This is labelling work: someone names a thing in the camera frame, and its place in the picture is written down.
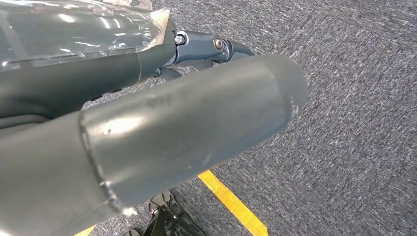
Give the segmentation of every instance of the clear plastic film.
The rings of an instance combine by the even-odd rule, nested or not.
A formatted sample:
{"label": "clear plastic film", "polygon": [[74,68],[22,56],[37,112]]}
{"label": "clear plastic film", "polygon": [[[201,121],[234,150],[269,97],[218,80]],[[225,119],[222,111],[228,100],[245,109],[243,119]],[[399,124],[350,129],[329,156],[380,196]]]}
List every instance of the clear plastic film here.
{"label": "clear plastic film", "polygon": [[0,71],[147,50],[164,41],[169,14],[91,0],[0,0]]}

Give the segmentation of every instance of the tape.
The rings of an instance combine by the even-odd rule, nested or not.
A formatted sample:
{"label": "tape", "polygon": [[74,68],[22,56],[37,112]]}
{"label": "tape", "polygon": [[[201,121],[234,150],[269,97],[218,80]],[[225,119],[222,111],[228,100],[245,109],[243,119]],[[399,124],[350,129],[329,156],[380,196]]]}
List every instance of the tape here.
{"label": "tape", "polygon": [[90,228],[86,230],[83,230],[82,232],[79,232],[78,234],[74,236],[88,236],[94,228],[95,228],[95,225],[91,226]]}
{"label": "tape", "polygon": [[211,171],[199,174],[198,178],[253,236],[268,236],[267,227]]}

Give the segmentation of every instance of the metal bracket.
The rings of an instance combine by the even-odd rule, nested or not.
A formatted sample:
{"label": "metal bracket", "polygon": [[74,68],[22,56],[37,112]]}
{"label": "metal bracket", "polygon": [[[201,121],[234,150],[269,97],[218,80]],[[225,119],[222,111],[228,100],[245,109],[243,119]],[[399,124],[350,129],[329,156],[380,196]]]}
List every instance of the metal bracket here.
{"label": "metal bracket", "polygon": [[153,197],[149,203],[149,212],[152,219],[144,236],[206,236],[170,191]]}
{"label": "metal bracket", "polygon": [[231,60],[253,56],[253,52],[240,43],[222,39],[215,34],[180,30],[174,32],[176,55],[153,77],[172,80],[180,77],[173,69],[178,66],[194,66],[197,70],[213,67],[215,63],[226,63]]}

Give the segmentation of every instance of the gray carpet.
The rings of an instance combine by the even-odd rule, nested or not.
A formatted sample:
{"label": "gray carpet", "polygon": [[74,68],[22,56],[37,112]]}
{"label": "gray carpet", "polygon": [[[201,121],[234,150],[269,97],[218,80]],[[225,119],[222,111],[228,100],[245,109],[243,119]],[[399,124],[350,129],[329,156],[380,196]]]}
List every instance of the gray carpet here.
{"label": "gray carpet", "polygon": [[[213,170],[269,235],[417,235],[415,0],[156,0],[153,7],[170,8],[179,28],[284,54],[305,70],[310,97],[301,116]],[[250,235],[198,179],[173,192],[209,235]],[[144,229],[146,206],[91,235]]]}

